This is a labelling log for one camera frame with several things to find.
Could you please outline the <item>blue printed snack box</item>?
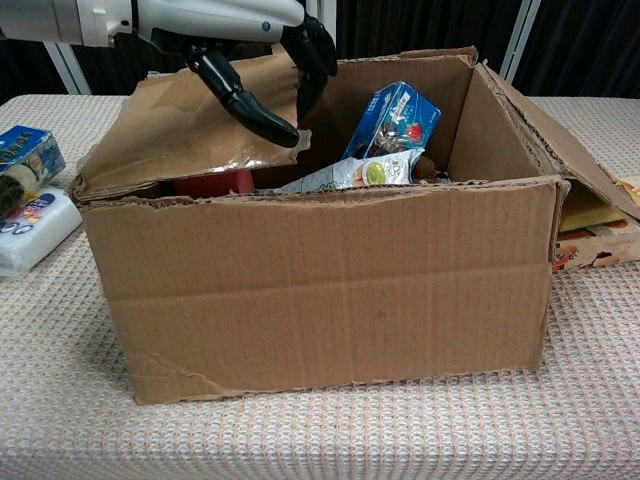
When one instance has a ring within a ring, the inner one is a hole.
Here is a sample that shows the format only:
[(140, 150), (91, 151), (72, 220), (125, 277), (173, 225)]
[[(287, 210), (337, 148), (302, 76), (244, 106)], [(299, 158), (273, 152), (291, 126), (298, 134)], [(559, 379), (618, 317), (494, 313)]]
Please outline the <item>blue printed snack box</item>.
[(52, 132), (16, 125), (0, 134), (0, 221), (66, 168)]

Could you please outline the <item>yellow sponge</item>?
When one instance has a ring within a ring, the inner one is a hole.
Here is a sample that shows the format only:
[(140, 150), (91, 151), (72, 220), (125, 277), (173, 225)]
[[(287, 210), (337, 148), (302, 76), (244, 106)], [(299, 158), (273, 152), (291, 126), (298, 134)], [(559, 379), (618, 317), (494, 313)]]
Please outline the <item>yellow sponge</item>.
[(560, 232), (569, 232), (608, 222), (624, 220), (624, 215), (577, 180), (564, 200), (560, 217)]

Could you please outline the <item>small dark printed packet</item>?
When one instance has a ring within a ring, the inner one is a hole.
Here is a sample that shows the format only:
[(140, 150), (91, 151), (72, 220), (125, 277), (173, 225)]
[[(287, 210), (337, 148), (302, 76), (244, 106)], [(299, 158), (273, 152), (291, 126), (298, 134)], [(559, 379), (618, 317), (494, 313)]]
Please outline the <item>small dark printed packet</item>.
[(450, 184), (451, 180), (445, 171), (436, 169), (434, 161), (427, 156), (420, 156), (411, 173), (414, 184)]

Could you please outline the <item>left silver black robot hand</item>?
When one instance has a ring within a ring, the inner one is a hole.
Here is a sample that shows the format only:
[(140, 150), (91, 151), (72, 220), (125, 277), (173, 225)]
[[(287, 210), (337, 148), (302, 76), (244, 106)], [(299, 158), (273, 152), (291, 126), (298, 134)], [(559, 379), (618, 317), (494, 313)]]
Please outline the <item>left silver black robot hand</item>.
[(308, 113), (337, 74), (333, 38), (298, 0), (132, 0), (136, 35), (181, 56), (224, 109), (246, 129), (293, 148), (299, 132), (266, 110), (229, 61), (239, 44), (279, 44), (301, 73), (296, 111)]

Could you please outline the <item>silver white snack bag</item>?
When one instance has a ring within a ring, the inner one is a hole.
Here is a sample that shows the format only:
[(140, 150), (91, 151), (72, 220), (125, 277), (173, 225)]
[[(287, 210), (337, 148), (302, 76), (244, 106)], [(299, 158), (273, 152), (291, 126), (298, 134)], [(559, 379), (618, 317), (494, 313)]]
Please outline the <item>silver white snack bag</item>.
[(298, 194), (371, 186), (409, 185), (412, 183), (412, 171), (423, 152), (423, 148), (413, 148), (365, 159), (348, 157), (282, 187), (260, 190), (260, 193)]

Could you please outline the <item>beige waffle tablecloth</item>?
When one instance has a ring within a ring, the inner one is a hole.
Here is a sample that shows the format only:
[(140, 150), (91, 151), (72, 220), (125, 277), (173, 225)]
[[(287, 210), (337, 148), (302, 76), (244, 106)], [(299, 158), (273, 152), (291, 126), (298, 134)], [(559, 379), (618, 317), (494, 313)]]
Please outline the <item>beige waffle tablecloth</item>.
[(640, 261), (559, 272), (538, 372), (139, 406), (86, 235), (0, 278), (0, 480), (640, 480)]

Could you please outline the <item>orange printed snack box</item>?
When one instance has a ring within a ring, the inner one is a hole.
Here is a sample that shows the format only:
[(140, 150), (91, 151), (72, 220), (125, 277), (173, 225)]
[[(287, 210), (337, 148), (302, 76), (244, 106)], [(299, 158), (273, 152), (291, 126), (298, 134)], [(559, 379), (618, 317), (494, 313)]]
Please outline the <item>orange printed snack box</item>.
[(640, 225), (628, 220), (625, 215), (624, 217), (624, 220), (569, 232), (559, 231), (553, 270), (602, 267), (639, 261)]

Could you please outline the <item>blue berry snack box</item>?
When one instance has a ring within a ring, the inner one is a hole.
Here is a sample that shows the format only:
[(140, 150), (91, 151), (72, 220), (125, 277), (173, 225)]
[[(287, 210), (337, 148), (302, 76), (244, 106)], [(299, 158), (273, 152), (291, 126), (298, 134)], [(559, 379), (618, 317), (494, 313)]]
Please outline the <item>blue berry snack box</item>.
[(365, 159), (425, 149), (441, 111), (406, 82), (395, 82), (370, 99), (341, 158)]

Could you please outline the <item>brown cardboard box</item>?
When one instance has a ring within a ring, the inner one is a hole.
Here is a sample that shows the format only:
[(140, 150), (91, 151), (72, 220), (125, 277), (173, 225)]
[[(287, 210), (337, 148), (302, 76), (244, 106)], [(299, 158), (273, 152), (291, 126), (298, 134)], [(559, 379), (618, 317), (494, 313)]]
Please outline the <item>brown cardboard box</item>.
[[(451, 183), (260, 193), (336, 161), (404, 81), (442, 113)], [(139, 403), (536, 370), (562, 206), (577, 180), (640, 200), (472, 47), (342, 60), (302, 152), (251, 134), (196, 74), (141, 81), (91, 151), (81, 211)], [(177, 196), (250, 170), (252, 193)]]

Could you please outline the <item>red block item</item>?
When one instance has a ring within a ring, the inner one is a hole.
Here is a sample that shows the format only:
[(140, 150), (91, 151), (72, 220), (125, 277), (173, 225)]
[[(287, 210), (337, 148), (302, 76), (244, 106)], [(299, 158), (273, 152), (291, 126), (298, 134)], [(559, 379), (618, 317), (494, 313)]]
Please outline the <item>red block item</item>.
[(174, 181), (175, 194), (191, 198), (220, 197), (253, 191), (254, 182), (250, 170), (186, 177)]

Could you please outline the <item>white tissue pack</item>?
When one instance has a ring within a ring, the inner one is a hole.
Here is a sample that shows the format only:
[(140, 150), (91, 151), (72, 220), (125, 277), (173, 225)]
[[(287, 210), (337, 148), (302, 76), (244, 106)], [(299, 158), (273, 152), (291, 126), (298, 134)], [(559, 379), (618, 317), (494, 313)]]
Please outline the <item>white tissue pack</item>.
[(82, 223), (68, 195), (55, 187), (0, 220), (0, 277), (17, 277), (44, 259)]

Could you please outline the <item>white metal frame post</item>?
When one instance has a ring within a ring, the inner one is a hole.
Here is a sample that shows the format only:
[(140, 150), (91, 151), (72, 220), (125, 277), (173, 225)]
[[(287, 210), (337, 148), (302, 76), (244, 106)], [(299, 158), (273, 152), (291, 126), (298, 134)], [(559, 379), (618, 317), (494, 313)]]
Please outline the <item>white metal frame post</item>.
[(43, 45), (67, 92), (70, 95), (92, 95), (91, 88), (71, 46), (60, 42), (44, 42)]
[(499, 72), (508, 83), (517, 72), (539, 5), (539, 0), (521, 0)]

